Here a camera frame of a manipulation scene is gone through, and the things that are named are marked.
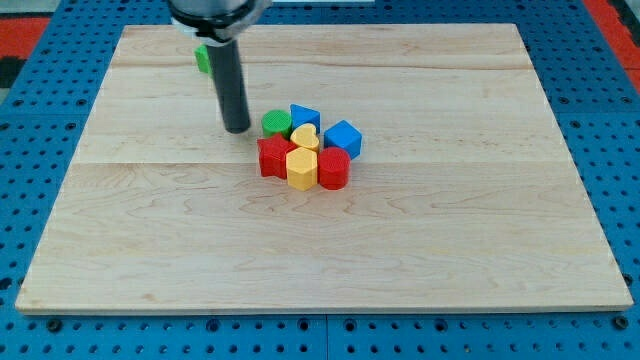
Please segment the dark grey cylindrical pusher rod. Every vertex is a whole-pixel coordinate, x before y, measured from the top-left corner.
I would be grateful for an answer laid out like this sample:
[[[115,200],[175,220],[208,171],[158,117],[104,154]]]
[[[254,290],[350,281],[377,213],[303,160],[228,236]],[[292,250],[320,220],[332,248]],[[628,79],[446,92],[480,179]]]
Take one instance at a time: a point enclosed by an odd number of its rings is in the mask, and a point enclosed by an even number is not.
[[[251,127],[238,43],[206,46],[224,129],[241,134]]]

